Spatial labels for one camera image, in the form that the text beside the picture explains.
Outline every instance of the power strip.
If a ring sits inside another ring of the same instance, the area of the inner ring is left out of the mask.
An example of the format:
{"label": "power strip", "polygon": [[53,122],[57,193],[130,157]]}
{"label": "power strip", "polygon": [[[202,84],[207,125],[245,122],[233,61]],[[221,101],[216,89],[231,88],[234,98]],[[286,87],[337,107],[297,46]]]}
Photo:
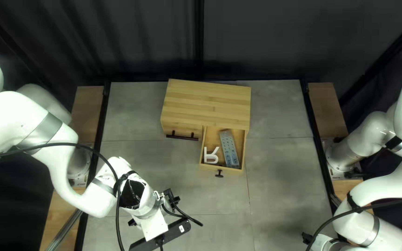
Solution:
{"label": "power strip", "polygon": [[234,137],[230,129],[220,132],[221,146],[223,148],[224,160],[228,168],[240,169],[238,161],[237,149],[234,143]]}

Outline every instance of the closed drawer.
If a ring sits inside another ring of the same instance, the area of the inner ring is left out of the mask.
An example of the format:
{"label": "closed drawer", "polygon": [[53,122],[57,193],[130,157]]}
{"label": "closed drawer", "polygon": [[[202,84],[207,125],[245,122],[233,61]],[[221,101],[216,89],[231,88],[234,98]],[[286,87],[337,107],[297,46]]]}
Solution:
{"label": "closed drawer", "polygon": [[165,122],[161,121],[162,130],[164,134],[172,134],[175,131],[176,136],[202,138],[202,125],[186,124],[179,122]]}

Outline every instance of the wooden drawer cabinet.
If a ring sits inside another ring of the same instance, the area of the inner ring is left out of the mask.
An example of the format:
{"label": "wooden drawer cabinet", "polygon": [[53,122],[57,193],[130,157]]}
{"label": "wooden drawer cabinet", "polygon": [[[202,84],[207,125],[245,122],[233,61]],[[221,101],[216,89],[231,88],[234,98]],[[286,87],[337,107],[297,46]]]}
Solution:
{"label": "wooden drawer cabinet", "polygon": [[[161,114],[165,134],[202,140],[200,166],[210,170],[242,171],[245,143],[251,116],[251,88],[170,79]],[[231,129],[241,169],[227,168],[219,132]],[[204,163],[204,146],[211,153],[216,146],[218,164]]]}

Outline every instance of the gray floor tile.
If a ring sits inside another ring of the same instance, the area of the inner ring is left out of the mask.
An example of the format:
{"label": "gray floor tile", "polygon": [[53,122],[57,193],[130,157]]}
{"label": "gray floor tile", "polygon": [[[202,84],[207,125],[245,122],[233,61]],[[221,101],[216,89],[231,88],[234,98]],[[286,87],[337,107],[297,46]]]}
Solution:
{"label": "gray floor tile", "polygon": [[[191,223],[192,229],[183,236],[164,245],[171,251],[252,251],[254,241],[249,214],[199,215],[204,226]],[[129,227],[129,218],[120,217],[120,231],[124,247],[143,237],[142,231]],[[167,223],[177,220],[166,216]],[[88,219],[83,250],[119,250],[115,231],[115,217]]]}
{"label": "gray floor tile", "polygon": [[220,179],[211,171],[201,170],[198,165],[201,142],[108,141],[102,142],[101,153],[107,158],[123,157],[154,190],[171,188],[175,196],[181,197],[180,208],[187,214],[250,211],[246,172]]}
{"label": "gray floor tile", "polygon": [[103,140],[165,139],[160,117],[167,82],[112,83]]}
{"label": "gray floor tile", "polygon": [[249,139],[246,168],[256,250],[305,248],[332,216],[313,139]]}
{"label": "gray floor tile", "polygon": [[299,80],[237,81],[251,90],[248,139],[312,137]]}

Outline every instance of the drawer handle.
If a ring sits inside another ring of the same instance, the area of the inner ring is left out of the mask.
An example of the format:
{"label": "drawer handle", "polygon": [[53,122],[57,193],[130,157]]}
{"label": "drawer handle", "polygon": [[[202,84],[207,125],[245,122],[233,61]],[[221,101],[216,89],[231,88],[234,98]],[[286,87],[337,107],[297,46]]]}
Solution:
{"label": "drawer handle", "polygon": [[191,136],[191,137],[187,137],[187,136],[177,136],[177,135],[175,135],[175,130],[171,131],[171,135],[170,135],[170,134],[165,135],[165,137],[167,137],[167,138],[172,138],[172,139],[187,139],[187,140],[198,141],[198,138],[195,138],[194,136],[195,136],[194,133],[192,133],[192,136]]}
{"label": "drawer handle", "polygon": [[215,177],[217,177],[217,178],[224,178],[224,176],[223,175],[221,175],[221,169],[218,169],[217,170],[218,171],[218,174],[215,174]]}

